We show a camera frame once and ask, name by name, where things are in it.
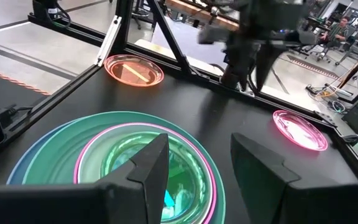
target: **table surface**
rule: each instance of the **table surface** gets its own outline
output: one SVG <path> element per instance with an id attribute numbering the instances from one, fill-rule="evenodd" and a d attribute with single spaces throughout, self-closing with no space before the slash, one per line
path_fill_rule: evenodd
<path id="1" fill-rule="evenodd" d="M 336 182 L 358 182 L 323 130 L 328 149 L 308 151 L 282 136 L 273 123 L 273 111 L 257 107 L 254 101 L 244 103 L 230 99 L 169 74 L 158 86 L 134 88 L 118 83 L 102 68 L 0 153 L 0 184 L 6 183 L 16 162 L 44 134 L 74 119 L 106 111 L 139 111 L 159 116 L 199 140 L 223 179 L 226 223 L 247 219 L 231 164 L 229 146 L 233 132 Z"/>

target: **stacked plates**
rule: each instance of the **stacked plates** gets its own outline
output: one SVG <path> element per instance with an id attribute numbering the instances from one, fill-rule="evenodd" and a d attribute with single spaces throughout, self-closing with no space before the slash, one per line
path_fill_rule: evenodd
<path id="1" fill-rule="evenodd" d="M 208 153 L 178 126 L 142 113 L 101 113 L 57 127 L 22 156 L 7 183 L 95 182 L 160 133 L 170 145 L 162 223 L 223 223 L 223 183 Z"/>

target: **white pipe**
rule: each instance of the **white pipe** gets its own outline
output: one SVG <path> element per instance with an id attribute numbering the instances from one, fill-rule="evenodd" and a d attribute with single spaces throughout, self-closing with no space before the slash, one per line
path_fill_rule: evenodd
<path id="1" fill-rule="evenodd" d="M 342 15 L 344 15 L 347 10 L 351 7 L 351 5 L 353 4 L 353 0 L 351 1 L 351 3 L 346 7 L 345 11 L 343 11 Z"/>

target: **gray floor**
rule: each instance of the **gray floor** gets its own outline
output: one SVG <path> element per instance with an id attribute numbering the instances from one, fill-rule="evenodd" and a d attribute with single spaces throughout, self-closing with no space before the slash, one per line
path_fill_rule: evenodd
<path id="1" fill-rule="evenodd" d="M 59 1 L 64 9 L 72 9 L 93 2 L 99 1 Z M 53 93 L 88 68 L 93 63 L 98 48 L 25 22 L 27 14 L 31 10 L 32 6 L 29 0 L 0 0 L 0 73 L 43 91 Z M 115 4 L 104 1 L 71 11 L 70 15 L 74 22 L 105 32 L 114 16 L 114 12 Z M 131 22 L 129 42 L 134 43 L 139 39 L 152 42 L 156 38 L 153 38 L 154 35 L 160 35 L 152 33 L 150 24 L 142 23 L 142 26 L 142 30 L 138 30 L 135 22 Z M 189 42 L 195 43 L 196 38 L 194 37 L 194 40 L 189 40 L 185 43 Z M 321 111 L 329 113 L 335 118 L 343 134 L 350 134 L 352 131 L 346 124 L 341 122 L 341 115 L 329 111 L 323 103 L 319 102 L 320 99 L 312 99 L 305 91 L 305 86 L 308 84 L 318 87 L 323 86 L 325 83 L 335 85 L 338 84 L 338 81 L 292 63 L 287 54 L 289 53 L 281 55 L 275 62 L 273 68 L 276 75 L 271 73 L 266 85 L 278 91 L 288 92 L 298 101 L 315 104 Z M 339 60 L 343 53 L 330 52 L 329 55 L 335 60 Z M 301 56 L 295 55 L 295 57 L 304 60 Z M 207 53 L 198 55 L 196 59 L 212 63 L 209 62 L 210 54 Z M 308 58 L 307 61 L 317 63 L 313 57 Z M 333 62 L 318 62 L 318 65 L 341 76 L 355 62 L 353 59 L 346 59 L 338 67 Z M 357 94 L 358 81 L 350 81 L 345 86 L 345 89 Z M 355 150 L 358 153 L 358 145 L 356 145 Z"/>

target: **pink rim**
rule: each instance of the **pink rim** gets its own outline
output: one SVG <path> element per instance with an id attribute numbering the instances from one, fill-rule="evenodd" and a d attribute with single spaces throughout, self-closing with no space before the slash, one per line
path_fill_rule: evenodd
<path id="1" fill-rule="evenodd" d="M 304 145 L 301 145 L 300 143 L 298 143 L 296 140 L 290 138 L 288 136 L 288 134 L 286 132 L 284 132 L 280 127 L 279 127 L 279 124 L 277 124 L 277 120 L 276 120 L 276 117 L 279 116 L 280 113 L 288 113 L 288 114 L 293 114 L 291 112 L 288 112 L 288 111 L 285 111 L 285 110 L 278 110 L 278 111 L 274 111 L 273 113 L 273 120 L 274 120 L 274 123 L 276 124 L 276 127 L 278 128 L 278 130 L 287 138 L 289 139 L 291 142 L 293 142 L 294 144 L 300 146 L 300 147 L 303 147 L 305 149 L 309 149 L 309 150 L 312 150 L 312 151 L 325 151 L 327 148 L 328 148 L 328 142 L 327 142 L 327 139 L 323 136 L 323 134 L 321 133 L 321 131 L 319 131 L 316 127 L 314 127 L 311 123 L 309 123 L 307 120 L 293 114 L 294 116 L 296 116 L 298 119 L 302 120 L 303 122 L 305 122 L 305 124 L 308 124 L 312 127 L 314 127 L 314 131 L 317 133 L 316 135 L 317 136 L 321 136 L 320 139 L 323 140 L 323 147 L 321 147 L 321 149 L 316 149 L 316 148 L 311 148 L 311 147 L 306 147 Z"/>
<path id="2" fill-rule="evenodd" d="M 78 183 L 78 171 L 79 171 L 79 168 L 80 168 L 80 162 L 81 162 L 81 159 L 83 157 L 83 155 L 85 154 L 86 150 L 88 149 L 88 147 L 91 145 L 91 143 L 93 141 L 95 141 L 98 137 L 100 137 L 101 135 L 105 134 L 106 132 L 108 131 L 111 131 L 113 129 L 116 129 L 116 128 L 121 128 L 121 127 L 125 127 L 125 126 L 131 126 L 131 125 L 145 125 L 145 126 L 151 126 L 151 127 L 154 127 L 154 128 L 159 128 L 159 129 L 162 129 L 166 132 L 169 132 L 171 134 L 174 134 L 176 135 L 177 137 L 179 137 L 180 139 L 182 139 L 183 141 L 185 141 L 187 144 L 190 145 L 190 147 L 192 147 L 198 154 L 198 156 L 200 156 L 200 158 L 202 158 L 202 160 L 204 161 L 207 169 L 208 169 L 208 172 L 209 172 L 209 176 L 211 177 L 211 181 L 212 181 L 212 203 L 211 203 L 211 207 L 209 209 L 209 212 L 207 214 L 207 217 L 204 219 L 203 223 L 209 223 L 209 221 L 212 219 L 212 216 L 213 216 L 213 213 L 214 213 L 214 210 L 215 210 L 215 206 L 216 206 L 216 183 L 215 183 L 215 177 L 213 175 L 213 172 L 212 172 L 212 169 L 211 169 L 211 166 L 209 166 L 208 164 L 208 161 L 205 159 L 204 155 L 202 155 L 202 153 L 200 152 L 200 150 L 193 144 L 191 143 L 189 140 L 187 140 L 186 138 L 184 138 L 182 135 L 180 135 L 179 133 L 176 133 L 174 131 L 172 131 L 171 129 L 168 129 L 168 128 L 164 128 L 162 126 L 159 126 L 159 125 L 156 125 L 156 124 L 149 124 L 149 123 L 126 123 L 126 124 L 119 124 L 119 125 L 116 125 L 116 126 L 113 126 L 113 127 L 110 127 L 108 129 L 105 129 L 104 131 L 100 132 L 99 134 L 97 134 L 95 137 L 93 137 L 87 144 L 86 146 L 82 149 L 82 151 L 80 152 L 80 155 L 78 156 L 77 158 L 77 161 L 75 163 L 75 168 L 74 168 L 74 184 L 77 184 Z"/>

